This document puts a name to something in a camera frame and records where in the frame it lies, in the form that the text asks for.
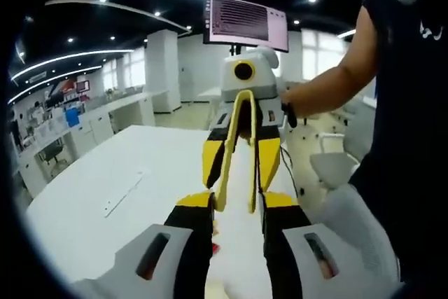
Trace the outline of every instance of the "window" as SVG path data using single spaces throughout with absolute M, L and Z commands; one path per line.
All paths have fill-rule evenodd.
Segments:
M 254 49 L 255 47 L 246 47 L 246 50 Z M 276 69 L 273 69 L 272 72 L 274 73 L 275 77 L 281 76 L 281 58 L 280 58 L 280 52 L 275 51 L 275 54 L 277 55 L 277 58 L 279 59 L 279 66 Z
M 146 84 L 145 75 L 145 50 L 136 49 L 123 58 L 123 73 L 125 75 L 125 87 L 137 87 Z
M 337 36 L 302 30 L 302 77 L 310 81 L 337 66 L 347 51 L 347 44 Z
M 101 68 L 101 76 L 103 78 L 104 91 L 117 87 L 117 61 L 107 62 Z

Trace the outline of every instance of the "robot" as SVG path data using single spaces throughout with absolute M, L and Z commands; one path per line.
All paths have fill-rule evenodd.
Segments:
M 212 257 L 214 212 L 225 211 L 228 172 L 238 138 L 247 140 L 252 149 L 248 212 L 254 213 L 259 205 L 274 299 L 388 298 L 397 289 L 394 271 L 386 277 L 386 271 L 369 270 L 365 253 L 351 242 L 350 229 L 346 232 L 356 229 L 350 226 L 350 218 L 365 216 L 349 216 L 339 225 L 334 220 L 324 224 L 325 217 L 335 218 L 335 209 L 347 209 L 347 205 L 335 206 L 341 193 L 349 195 L 343 198 L 349 207 L 359 202 L 350 187 L 330 197 L 336 201 L 326 209 L 333 211 L 315 224 L 296 199 L 268 191 L 279 166 L 286 121 L 291 127 L 297 125 L 292 109 L 282 106 L 279 98 L 272 72 L 278 63 L 269 48 L 225 59 L 223 101 L 202 154 L 205 191 L 179 200 L 164 225 L 150 226 L 118 251 L 115 265 L 101 277 L 75 283 L 77 294 L 86 298 L 203 298 Z M 332 229 L 346 233 L 340 237 Z

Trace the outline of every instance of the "red object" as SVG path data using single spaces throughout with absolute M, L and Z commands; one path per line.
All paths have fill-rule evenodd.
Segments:
M 211 244 L 211 248 L 213 249 L 213 255 L 216 254 L 220 249 L 219 245 L 214 243 Z

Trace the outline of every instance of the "white pillar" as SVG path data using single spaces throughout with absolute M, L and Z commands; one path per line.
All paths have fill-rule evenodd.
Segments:
M 126 90 L 125 68 L 123 66 L 123 60 L 123 57 L 117 59 L 117 88 L 121 92 L 124 92 Z
M 153 98 L 154 112 L 181 107 L 177 33 L 164 29 L 148 35 L 145 49 L 146 92 L 163 92 Z

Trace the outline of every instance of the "white cabinet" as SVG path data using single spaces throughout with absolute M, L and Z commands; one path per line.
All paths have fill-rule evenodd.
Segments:
M 113 136 L 111 119 L 109 118 L 108 113 L 95 116 L 90 120 L 90 124 L 92 126 L 93 135 L 98 145 Z
M 82 157 L 97 145 L 92 127 L 88 121 L 73 127 L 71 138 L 73 139 L 73 147 L 75 148 L 77 158 Z
M 155 125 L 153 101 L 150 97 L 139 101 L 142 125 Z
M 20 158 L 20 175 L 29 193 L 35 198 L 47 186 L 47 179 L 35 158 Z

